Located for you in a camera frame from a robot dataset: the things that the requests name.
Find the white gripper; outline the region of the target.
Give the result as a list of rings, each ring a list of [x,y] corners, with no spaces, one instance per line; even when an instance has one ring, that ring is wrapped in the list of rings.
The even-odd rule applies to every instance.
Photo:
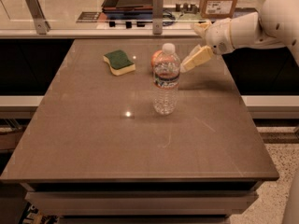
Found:
[[[191,28],[201,38],[206,37],[207,46],[197,45],[190,54],[181,62],[180,72],[186,73],[196,66],[208,62],[217,55],[233,52],[235,49],[231,40],[231,19],[193,23]]]

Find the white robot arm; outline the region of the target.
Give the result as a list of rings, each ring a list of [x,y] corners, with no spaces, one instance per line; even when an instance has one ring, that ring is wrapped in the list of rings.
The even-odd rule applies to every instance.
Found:
[[[215,22],[194,23],[192,29],[205,44],[196,46],[183,60],[180,71],[185,73],[206,63],[214,55],[228,54],[236,49],[287,48],[299,62],[299,0],[265,0],[258,12]],[[299,224],[299,168],[293,171],[285,191],[283,216],[253,218],[244,215],[233,224]]]

